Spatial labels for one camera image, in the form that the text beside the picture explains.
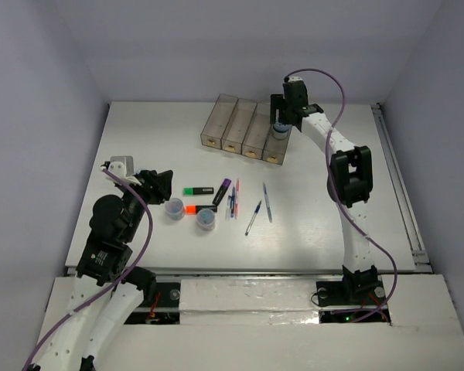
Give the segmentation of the paperclip jar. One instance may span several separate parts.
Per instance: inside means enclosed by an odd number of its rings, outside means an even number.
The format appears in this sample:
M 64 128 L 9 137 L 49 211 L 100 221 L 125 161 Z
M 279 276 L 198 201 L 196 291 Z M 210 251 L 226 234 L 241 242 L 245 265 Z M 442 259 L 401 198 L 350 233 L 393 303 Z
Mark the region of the paperclip jar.
M 211 231 L 216 226 L 215 212 L 211 209 L 201 209 L 196 214 L 196 224 L 203 231 Z
M 184 203 L 179 198 L 171 198 L 165 202 L 165 214 L 170 220 L 181 220 L 186 215 Z

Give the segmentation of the green highlighter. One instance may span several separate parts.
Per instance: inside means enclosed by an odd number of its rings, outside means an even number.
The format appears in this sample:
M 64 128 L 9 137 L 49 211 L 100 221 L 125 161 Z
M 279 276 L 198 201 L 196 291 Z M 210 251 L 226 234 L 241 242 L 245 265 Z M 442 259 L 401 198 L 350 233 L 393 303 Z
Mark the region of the green highlighter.
M 188 187 L 183 189 L 184 196 L 202 196 L 202 195 L 213 195 L 213 187 Z

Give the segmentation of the orange highlighter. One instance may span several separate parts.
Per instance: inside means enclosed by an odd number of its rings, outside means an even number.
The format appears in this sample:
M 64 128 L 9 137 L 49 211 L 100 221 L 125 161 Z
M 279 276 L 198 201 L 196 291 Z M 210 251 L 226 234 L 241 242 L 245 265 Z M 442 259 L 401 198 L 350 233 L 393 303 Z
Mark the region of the orange highlighter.
M 196 215 L 198 212 L 204 209 L 208 209 L 214 213 L 217 212 L 216 205 L 187 205 L 185 206 L 186 214 L 189 214 L 189 215 Z

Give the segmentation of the purple highlighter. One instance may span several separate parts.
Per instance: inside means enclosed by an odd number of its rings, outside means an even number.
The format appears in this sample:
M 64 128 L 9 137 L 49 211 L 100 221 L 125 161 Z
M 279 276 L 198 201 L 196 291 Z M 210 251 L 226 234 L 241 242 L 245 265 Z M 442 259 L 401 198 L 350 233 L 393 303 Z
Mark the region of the purple highlighter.
M 215 206 L 218 206 L 222 199 L 224 198 L 225 194 L 227 193 L 227 190 L 229 189 L 231 184 L 230 179 L 224 179 L 223 182 L 221 183 L 220 187 L 217 190 L 216 195 L 213 198 L 212 204 Z

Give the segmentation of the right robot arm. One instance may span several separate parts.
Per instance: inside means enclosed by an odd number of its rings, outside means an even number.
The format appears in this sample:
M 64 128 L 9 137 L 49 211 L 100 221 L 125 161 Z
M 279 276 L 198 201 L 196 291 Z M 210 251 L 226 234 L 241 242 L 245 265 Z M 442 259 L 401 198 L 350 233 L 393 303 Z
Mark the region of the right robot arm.
M 367 201 L 373 190 L 372 154 L 333 127 L 318 104 L 310 104 L 302 78 L 286 77 L 283 93 L 271 95 L 270 122 L 298 128 L 326 157 L 327 189 L 339 210 L 344 256 L 342 278 L 317 281 L 316 304 L 320 307 L 361 305 L 378 287 L 377 268 L 370 242 L 363 231 Z

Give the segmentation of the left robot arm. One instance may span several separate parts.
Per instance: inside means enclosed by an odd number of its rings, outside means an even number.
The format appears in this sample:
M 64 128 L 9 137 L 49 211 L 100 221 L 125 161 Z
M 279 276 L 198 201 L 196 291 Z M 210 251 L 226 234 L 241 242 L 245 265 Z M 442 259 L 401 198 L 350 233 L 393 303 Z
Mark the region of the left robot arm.
M 131 313 L 159 298 L 155 274 L 130 259 L 129 243 L 149 206 L 170 199 L 173 172 L 129 175 L 122 162 L 101 171 L 122 194 L 94 204 L 66 313 L 38 341 L 25 370 L 95 370 Z

